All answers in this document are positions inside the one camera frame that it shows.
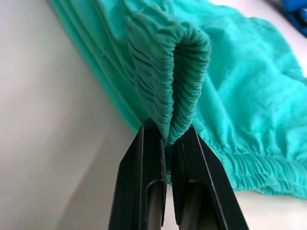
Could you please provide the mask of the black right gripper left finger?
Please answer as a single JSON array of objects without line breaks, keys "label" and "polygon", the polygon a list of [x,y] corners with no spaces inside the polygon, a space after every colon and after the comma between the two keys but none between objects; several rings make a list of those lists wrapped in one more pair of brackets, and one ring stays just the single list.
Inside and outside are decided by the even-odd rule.
[{"label": "black right gripper left finger", "polygon": [[159,230],[164,223],[166,162],[157,125],[144,122],[120,162],[114,192],[116,230]]}]

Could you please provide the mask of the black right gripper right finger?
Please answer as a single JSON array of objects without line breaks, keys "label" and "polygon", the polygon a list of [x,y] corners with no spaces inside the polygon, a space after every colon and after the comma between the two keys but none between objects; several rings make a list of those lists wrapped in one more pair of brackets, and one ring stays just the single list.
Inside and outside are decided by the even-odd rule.
[{"label": "black right gripper right finger", "polygon": [[171,167],[180,230],[247,230],[224,167],[191,126],[174,144]]}]

